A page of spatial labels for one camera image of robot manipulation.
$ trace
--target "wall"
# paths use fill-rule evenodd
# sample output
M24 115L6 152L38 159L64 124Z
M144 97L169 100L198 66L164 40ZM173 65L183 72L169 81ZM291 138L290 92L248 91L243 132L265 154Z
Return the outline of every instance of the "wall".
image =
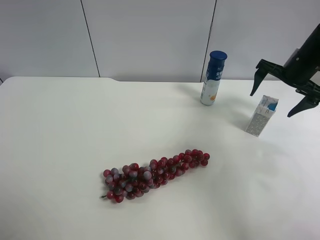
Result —
M261 59L283 65L319 23L319 0L217 0L207 56L228 54L224 79L253 79Z
M2 0L0 78L98 77L79 0Z

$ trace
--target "blue bottle cap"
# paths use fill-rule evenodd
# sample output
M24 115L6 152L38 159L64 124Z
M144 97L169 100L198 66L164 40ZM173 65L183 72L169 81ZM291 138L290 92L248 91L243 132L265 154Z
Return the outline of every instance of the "blue bottle cap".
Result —
M223 51L212 51L210 52L210 58L215 60L226 60L228 55Z

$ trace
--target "grape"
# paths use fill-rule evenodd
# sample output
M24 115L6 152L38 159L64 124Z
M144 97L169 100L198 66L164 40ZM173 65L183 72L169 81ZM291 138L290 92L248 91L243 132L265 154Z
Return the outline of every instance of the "grape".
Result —
M106 176L105 181L109 184L114 181L114 177L110 174Z
M175 174L171 174L170 177L169 177L169 180L173 180L175 179L176 175Z
M175 165L175 161L172 158L169 158L169 160L166 162L166 165L168 167L171 167L171 166Z
M174 164L178 164L179 163L179 161L180 161L180 158L179 158L179 156L178 155L175 155L175 156L173 156L173 161L174 161Z
M118 182L121 179L121 175L119 173L116 173L113 175L113 181Z
M170 173L165 172L165 173L162 175L162 177L163 177L164 179L168 179L168 178L170 178Z
M143 174L145 172L145 168L143 166L139 167L138 174Z
M138 186L139 185L139 181L138 181L138 179L132 179L131 180L131 184L132 184L132 186L134 186L134 187L136 187L136 186Z
M187 149L187 150L185 150L184 154L185 155L191 155L191 152L192 152L191 150Z
M195 162L194 162L194 161L190 162L190 163L189 163L189 167L190 167L191 169L194 169L194 168L196 167Z
M205 153L205 154L203 154L203 156L204 156L204 160L209 160L209 158L210 158L210 155L209 155L209 153Z
M144 191L144 190L146 190L147 185L146 185L145 183L141 182L141 183L139 184L139 188L140 188L142 191Z
M122 187L122 188L124 188L124 187L126 186L126 183L127 183L126 180L121 179L121 180L119 181L119 186Z
M138 163L131 163L131 164L130 164L130 169L131 169L132 171L138 171L138 169L139 169Z
M124 196L122 196L122 195L115 196L114 199L119 204L124 200Z
M143 197L145 194L142 192L142 191L140 191L140 193L138 193L138 194L136 194L136 197L137 198L140 198L140 197Z
M201 162L201 161L205 160L205 156L203 154L201 154L201 153L198 153L198 155L196 156L196 159L199 162Z
M124 188L125 188L125 190L126 190L127 192L131 192L132 189L134 188L134 186L132 186L131 183L128 183L127 185L125 185Z
M203 160L200 162L200 164L205 167L208 165L208 160Z
M140 194L140 193L141 193L141 190L140 190L138 187L135 186L135 187L133 188L132 192L133 192L135 195L137 195L137 194Z
M145 166L145 167L144 167L144 171L145 171L145 172L151 172L151 167Z
M166 166L166 162L163 160L158 161L158 168L164 168Z
M115 198L115 194L114 194L113 191L108 191L108 192L106 193L106 197L107 197L108 199L114 199L114 198Z
M193 149L191 152L191 156L192 157L196 157L198 155L198 150L197 149Z
M151 179L147 180L145 183L146 183L148 186L151 186L152 184L154 184L154 180L151 178Z
M128 175L125 175L125 174L122 174L122 175L121 175L121 178L122 178L123 180L128 180L128 179L129 179L129 176L128 176Z
M161 182L161 185L166 185L168 183L167 179L163 179L163 181Z
M158 168L158 169L156 170L156 172L157 172L158 174L163 174L163 173L165 172L165 170L164 170L163 168Z
M156 170L158 167L158 163L153 161L153 162L150 162L149 166L150 166L151 170Z
M183 161L185 163L190 163L192 161L192 157L190 155L185 155Z
M122 189L122 187L120 187L120 186L116 186L115 188L114 188L114 190L113 190L113 192L114 192L114 194L115 195L121 195L122 193L123 193L123 189Z
M145 171L145 172L143 173L143 177L144 177L145 180L149 180L149 179L151 179L152 174L151 174L151 172L149 172L149 171Z
M156 183L161 183L162 181L163 181L164 179L162 178L162 176L157 176L157 177L155 177L155 182Z
M125 190L123 190L123 192L122 192L122 196L125 198L127 195L128 195L128 192L127 192L127 191L125 191Z
M122 172L125 172L125 168L126 167L128 167L128 165L124 165L123 167L122 167Z
M117 168L114 167L114 168L111 169L111 174L112 175L115 175L115 174L118 174L118 173L119 173L119 170Z
M143 192L144 192L145 194L147 194L149 191L150 191L150 187L148 187L148 186L146 186L146 189L143 190Z
M185 154L183 152L179 153L179 159L180 160L183 160L185 157Z
M109 169L106 169L103 171L103 176L106 178L108 175L111 174L111 171Z
M128 192L128 194L126 195L126 198L129 200L133 200L136 198L136 195L133 192Z
M168 167L168 172L171 174L174 174L176 172L176 167L175 166Z
M129 172L129 176L130 176L131 178L136 178L136 177L138 176L138 172L137 172L137 171L130 171L130 172Z
M175 175L177 177L180 177L182 175L182 170L180 168L178 168L176 171L175 171Z
M129 166L126 166L126 167L123 168L123 173L124 173L125 175L128 175L128 174L130 173L130 171L131 171L131 169L130 169Z
M162 160L162 161L164 161L165 163L167 163L168 158L166 158L166 157L164 156L164 157L162 157L160 160Z
M189 163L182 163L181 167L182 167L182 170L186 171L189 169Z
M109 190L112 191L113 189L115 189L116 185L117 185L117 184L116 184L114 181L110 182L110 183L108 184Z

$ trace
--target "table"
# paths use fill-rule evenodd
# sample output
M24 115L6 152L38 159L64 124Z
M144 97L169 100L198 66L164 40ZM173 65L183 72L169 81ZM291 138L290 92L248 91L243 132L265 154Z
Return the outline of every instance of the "table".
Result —
M319 108L280 81L202 83L12 77L0 87L1 240L316 240ZM260 137L243 129L279 98ZM186 149L211 154L141 198L103 200L102 171Z

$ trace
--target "white wall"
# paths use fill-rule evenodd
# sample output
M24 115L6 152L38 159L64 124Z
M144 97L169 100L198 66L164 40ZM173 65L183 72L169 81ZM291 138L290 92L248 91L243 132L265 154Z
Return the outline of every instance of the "white wall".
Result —
M214 0L83 0L102 77L199 82Z
M1 0L0 78L98 77L80 0Z
M253 79L260 59L283 65L319 23L320 0L217 0L207 56L228 54L222 78Z

